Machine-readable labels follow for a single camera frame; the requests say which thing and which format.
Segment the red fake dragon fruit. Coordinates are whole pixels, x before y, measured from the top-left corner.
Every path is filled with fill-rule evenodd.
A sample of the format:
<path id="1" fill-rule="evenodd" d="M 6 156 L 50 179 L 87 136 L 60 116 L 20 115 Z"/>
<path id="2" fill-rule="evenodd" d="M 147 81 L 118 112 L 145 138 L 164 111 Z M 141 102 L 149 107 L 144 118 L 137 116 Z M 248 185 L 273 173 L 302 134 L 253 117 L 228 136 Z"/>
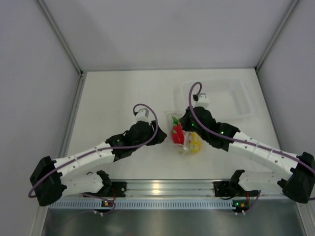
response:
<path id="1" fill-rule="evenodd" d="M 185 136 L 180 123 L 178 125 L 172 125 L 171 137 L 173 143 L 181 145 L 184 144 Z"/>

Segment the clear zip top bag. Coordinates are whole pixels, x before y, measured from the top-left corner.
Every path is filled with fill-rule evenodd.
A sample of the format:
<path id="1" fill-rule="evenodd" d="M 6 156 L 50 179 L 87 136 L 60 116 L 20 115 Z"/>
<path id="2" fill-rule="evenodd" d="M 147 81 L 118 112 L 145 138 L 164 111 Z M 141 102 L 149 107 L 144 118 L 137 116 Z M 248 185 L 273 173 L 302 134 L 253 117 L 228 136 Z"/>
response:
<path id="1" fill-rule="evenodd" d="M 180 118 L 184 116 L 182 111 L 166 111 L 167 138 L 164 142 L 172 146 L 180 155 L 194 155 L 201 151 L 202 141 L 195 132 L 184 131 Z"/>

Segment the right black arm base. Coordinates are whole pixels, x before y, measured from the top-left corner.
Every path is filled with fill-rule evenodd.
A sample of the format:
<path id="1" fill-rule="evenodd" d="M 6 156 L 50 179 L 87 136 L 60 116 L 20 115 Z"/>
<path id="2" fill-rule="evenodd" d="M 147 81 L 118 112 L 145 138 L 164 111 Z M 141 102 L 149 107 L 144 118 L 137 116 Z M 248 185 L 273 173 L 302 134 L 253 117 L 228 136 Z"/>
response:
<path id="1" fill-rule="evenodd" d="M 213 185 L 216 197 L 229 200 L 242 196 L 242 190 L 238 184 L 231 183 L 230 181 L 215 181 Z"/>

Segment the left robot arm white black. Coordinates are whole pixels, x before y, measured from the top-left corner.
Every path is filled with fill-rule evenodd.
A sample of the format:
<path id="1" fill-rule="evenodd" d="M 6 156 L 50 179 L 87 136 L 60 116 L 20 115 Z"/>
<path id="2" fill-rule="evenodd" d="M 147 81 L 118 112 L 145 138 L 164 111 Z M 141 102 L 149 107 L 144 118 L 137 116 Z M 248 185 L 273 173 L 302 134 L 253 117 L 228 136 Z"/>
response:
<path id="1" fill-rule="evenodd" d="M 166 137 L 157 121 L 138 121 L 124 133 L 79 154 L 57 159 L 43 157 L 30 176 L 28 197 L 36 198 L 41 207 L 68 195 L 105 197 L 112 182 L 101 166 L 129 157 L 142 146 L 161 144 Z"/>

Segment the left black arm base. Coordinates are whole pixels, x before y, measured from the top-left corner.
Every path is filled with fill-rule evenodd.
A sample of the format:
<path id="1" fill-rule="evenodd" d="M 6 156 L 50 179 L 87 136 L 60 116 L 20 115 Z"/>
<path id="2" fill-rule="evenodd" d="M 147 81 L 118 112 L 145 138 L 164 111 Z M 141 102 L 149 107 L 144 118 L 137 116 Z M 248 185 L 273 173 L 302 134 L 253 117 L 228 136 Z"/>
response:
<path id="1" fill-rule="evenodd" d="M 125 181 L 113 181 L 110 187 L 106 187 L 105 198 L 124 198 L 126 196 L 127 183 Z"/>

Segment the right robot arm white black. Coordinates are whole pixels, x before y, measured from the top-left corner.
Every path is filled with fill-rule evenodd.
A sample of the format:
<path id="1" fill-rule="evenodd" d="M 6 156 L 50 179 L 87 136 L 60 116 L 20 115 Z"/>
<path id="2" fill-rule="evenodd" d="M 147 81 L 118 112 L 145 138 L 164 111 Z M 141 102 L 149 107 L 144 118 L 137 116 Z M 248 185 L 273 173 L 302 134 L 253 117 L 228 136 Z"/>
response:
<path id="1" fill-rule="evenodd" d="M 298 155 L 266 146 L 231 124 L 217 122 L 203 107 L 187 108 L 180 123 L 184 131 L 195 132 L 210 146 L 243 156 L 269 170 L 236 170 L 229 184 L 233 194 L 254 190 L 282 192 L 298 203 L 312 200 L 315 158 L 311 154 Z"/>

